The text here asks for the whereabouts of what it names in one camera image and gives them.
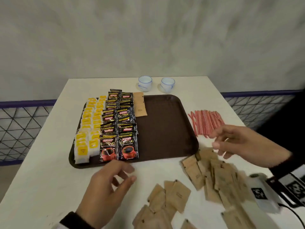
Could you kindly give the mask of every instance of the left hand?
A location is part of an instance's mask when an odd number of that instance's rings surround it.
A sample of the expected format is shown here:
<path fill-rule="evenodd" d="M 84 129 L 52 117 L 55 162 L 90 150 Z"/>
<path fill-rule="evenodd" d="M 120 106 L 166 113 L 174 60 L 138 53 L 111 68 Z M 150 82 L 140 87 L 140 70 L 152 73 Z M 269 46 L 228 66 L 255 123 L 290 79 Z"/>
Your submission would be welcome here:
<path fill-rule="evenodd" d="M 117 160 L 109 162 L 92 176 L 76 213 L 95 229 L 104 227 L 112 219 L 124 196 L 137 179 L 136 176 L 128 177 L 126 174 L 134 171 L 128 163 Z M 124 181 L 119 184 L 115 175 Z"/>

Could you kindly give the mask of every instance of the person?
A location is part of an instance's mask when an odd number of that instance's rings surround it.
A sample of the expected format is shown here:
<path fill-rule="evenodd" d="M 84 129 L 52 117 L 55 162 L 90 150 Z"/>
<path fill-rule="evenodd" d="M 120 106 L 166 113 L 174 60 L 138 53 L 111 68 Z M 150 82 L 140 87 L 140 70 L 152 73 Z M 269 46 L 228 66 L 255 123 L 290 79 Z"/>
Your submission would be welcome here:
<path fill-rule="evenodd" d="M 297 158 L 287 149 L 277 145 L 264 136 L 247 127 L 223 125 L 214 130 L 210 138 L 215 138 L 212 146 L 218 155 L 228 159 L 238 155 L 246 161 L 261 167 L 269 168 L 274 175 L 290 170 L 297 165 Z M 117 160 L 112 160 L 103 169 L 96 172 L 89 183 L 85 195 L 76 212 L 70 212 L 61 221 L 58 229 L 101 229 L 114 216 L 116 210 L 136 181 L 135 176 L 126 173 L 134 172 L 134 168 Z M 124 181 L 119 184 L 115 176 Z"/>

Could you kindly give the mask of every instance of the black cable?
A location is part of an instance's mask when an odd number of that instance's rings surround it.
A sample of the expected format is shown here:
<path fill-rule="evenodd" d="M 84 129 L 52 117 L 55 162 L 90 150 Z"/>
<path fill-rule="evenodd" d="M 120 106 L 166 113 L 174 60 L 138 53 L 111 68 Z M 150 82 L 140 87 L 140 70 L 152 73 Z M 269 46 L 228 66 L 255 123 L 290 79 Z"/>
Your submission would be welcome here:
<path fill-rule="evenodd" d="M 279 206 L 282 206 L 282 207 L 286 207 L 287 209 L 291 210 L 292 213 L 294 213 L 294 214 L 298 217 L 298 219 L 299 219 L 300 222 L 302 223 L 303 228 L 305 229 L 305 225 L 304 225 L 303 221 L 301 220 L 300 216 L 298 216 L 298 214 L 297 214 L 294 210 L 292 210 L 290 207 L 288 207 L 288 206 L 286 206 L 286 205 L 284 205 L 284 204 L 281 204 L 281 203 L 279 203 L 278 205 L 279 205 Z"/>

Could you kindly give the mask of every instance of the right hand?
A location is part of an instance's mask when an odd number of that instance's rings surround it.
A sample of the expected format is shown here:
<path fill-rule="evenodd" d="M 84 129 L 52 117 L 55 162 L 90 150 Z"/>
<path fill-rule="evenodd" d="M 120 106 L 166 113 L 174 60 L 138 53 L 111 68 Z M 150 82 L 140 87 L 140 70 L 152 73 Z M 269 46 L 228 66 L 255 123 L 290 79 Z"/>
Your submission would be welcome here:
<path fill-rule="evenodd" d="M 287 160 L 292 153 L 257 132 L 234 125 L 222 125 L 210 138 L 216 138 L 213 149 L 224 159 L 237 154 L 246 161 L 260 167 L 272 168 Z"/>

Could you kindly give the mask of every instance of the kopiko logo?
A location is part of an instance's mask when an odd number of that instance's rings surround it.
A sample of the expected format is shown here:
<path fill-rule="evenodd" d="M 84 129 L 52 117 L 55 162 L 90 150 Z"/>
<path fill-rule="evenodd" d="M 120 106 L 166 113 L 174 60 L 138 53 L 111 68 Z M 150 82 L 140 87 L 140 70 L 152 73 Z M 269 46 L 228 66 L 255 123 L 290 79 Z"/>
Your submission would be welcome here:
<path fill-rule="evenodd" d="M 132 138 L 131 137 L 125 137 L 125 138 L 122 138 L 122 141 L 124 140 L 131 140 Z"/>
<path fill-rule="evenodd" d="M 103 142 L 112 142 L 113 139 L 104 139 Z"/>

